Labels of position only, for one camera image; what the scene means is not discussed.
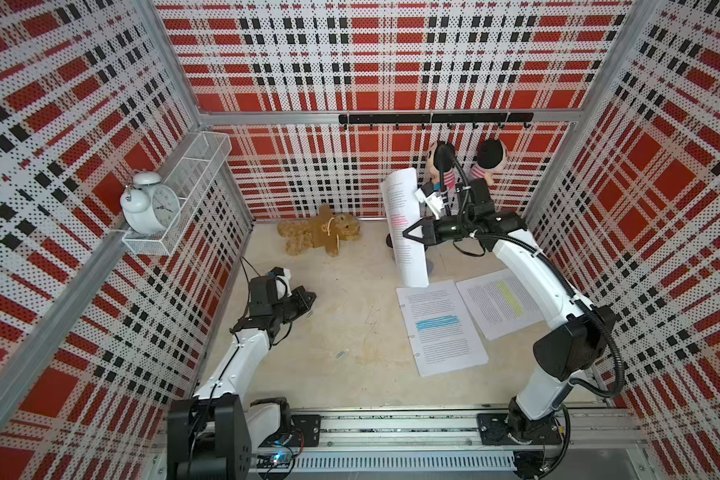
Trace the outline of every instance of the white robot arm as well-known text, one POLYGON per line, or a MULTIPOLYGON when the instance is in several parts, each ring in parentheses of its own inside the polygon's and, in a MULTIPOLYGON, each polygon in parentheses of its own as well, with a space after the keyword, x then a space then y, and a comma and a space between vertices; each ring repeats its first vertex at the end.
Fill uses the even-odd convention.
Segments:
MULTIPOLYGON (((435 155, 439 154, 449 157, 445 163, 455 165, 462 180, 467 178, 453 149, 439 148, 435 155)), ((614 398, 620 394, 624 364, 610 335, 619 317, 608 306, 594 306, 563 277, 517 213, 495 210, 484 178, 457 184, 455 189, 458 215, 436 212, 435 218, 420 219, 402 235, 430 246, 466 237, 479 240, 485 251, 492 251, 512 270, 538 304, 551 331, 534 344, 538 365, 523 391, 512 398, 508 416, 509 437, 528 443, 533 431, 549 421, 575 385, 598 396, 614 398), (420 231, 421 236, 413 235, 414 231, 420 231), (589 384, 584 375, 606 346, 614 357, 615 381, 610 390, 589 384)))
POLYGON ((171 404, 168 414, 167 478, 245 478, 252 447, 272 434, 292 434, 284 398, 265 398, 243 411, 245 395, 261 360, 273 346, 283 323, 307 313, 315 293, 290 287, 288 269, 274 268, 250 279, 246 313, 230 329, 233 342, 208 382, 192 398, 171 404), (213 422, 208 432, 206 426, 213 422))

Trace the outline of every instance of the perforated panel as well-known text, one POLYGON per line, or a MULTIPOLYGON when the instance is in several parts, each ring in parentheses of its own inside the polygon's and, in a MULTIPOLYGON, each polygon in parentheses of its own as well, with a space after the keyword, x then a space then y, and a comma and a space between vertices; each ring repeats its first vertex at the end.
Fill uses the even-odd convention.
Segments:
POLYGON ((188 121, 128 2, 0 2, 0 368, 188 121))
POLYGON ((158 0, 206 111, 575 108, 632 2, 158 0))
POLYGON ((478 145, 500 138, 509 150, 506 169, 491 194, 497 208, 522 211, 544 175, 567 129, 566 123, 529 128, 508 124, 341 128, 337 125, 219 127, 230 134, 230 165, 246 204, 258 218, 312 216, 326 203, 337 212, 383 216, 379 184, 392 171, 411 166, 424 175, 427 148, 451 141, 465 171, 478 145))
POLYGON ((0 432, 0 478, 140 478, 248 232, 214 180, 175 255, 126 255, 0 432))
POLYGON ((596 118, 536 235, 624 318, 621 402, 666 474, 720 478, 720 2, 661 2, 596 118))

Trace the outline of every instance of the wire basket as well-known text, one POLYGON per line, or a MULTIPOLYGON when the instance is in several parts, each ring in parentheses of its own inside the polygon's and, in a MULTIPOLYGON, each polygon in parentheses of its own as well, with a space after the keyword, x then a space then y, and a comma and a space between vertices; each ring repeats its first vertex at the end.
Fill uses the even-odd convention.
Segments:
POLYGON ((230 154, 232 145, 227 134, 204 131, 197 135, 163 184, 179 197, 179 213, 162 232, 139 234, 131 229, 123 242, 135 255, 172 255, 189 228, 197 208, 206 196, 219 168, 230 154))

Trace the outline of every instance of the beige floor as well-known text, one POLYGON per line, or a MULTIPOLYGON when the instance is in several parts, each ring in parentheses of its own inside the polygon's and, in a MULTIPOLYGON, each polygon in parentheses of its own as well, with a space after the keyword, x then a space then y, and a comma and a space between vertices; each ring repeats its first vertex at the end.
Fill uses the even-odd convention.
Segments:
MULTIPOLYGON (((544 322, 494 342, 480 334, 490 357, 486 365, 419 376, 394 292, 398 272, 384 244, 387 232, 384 221, 363 222, 362 238, 342 242, 339 257, 327 256, 322 249, 288 256, 274 224, 256 225, 246 258, 261 274, 274 266, 291 269, 291 285, 304 285, 318 297, 314 313, 295 321, 288 339, 262 361, 246 403, 284 396, 293 408, 502 404, 523 389, 535 364, 531 347, 548 332, 544 322)), ((504 268, 492 254, 471 258, 451 244, 431 248, 427 257, 434 263, 432 282, 459 281, 504 268)), ((229 328, 246 300, 240 270, 203 380, 229 348, 229 328)), ((593 400, 576 387, 567 401, 593 400)))

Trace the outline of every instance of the alarm clock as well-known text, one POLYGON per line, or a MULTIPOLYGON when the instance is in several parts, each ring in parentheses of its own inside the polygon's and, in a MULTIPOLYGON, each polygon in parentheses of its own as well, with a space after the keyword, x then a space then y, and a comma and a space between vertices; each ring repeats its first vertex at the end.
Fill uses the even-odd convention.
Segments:
POLYGON ((128 225, 144 235, 167 229, 179 214, 179 197, 170 187, 160 183, 157 172, 139 172, 120 196, 128 225))

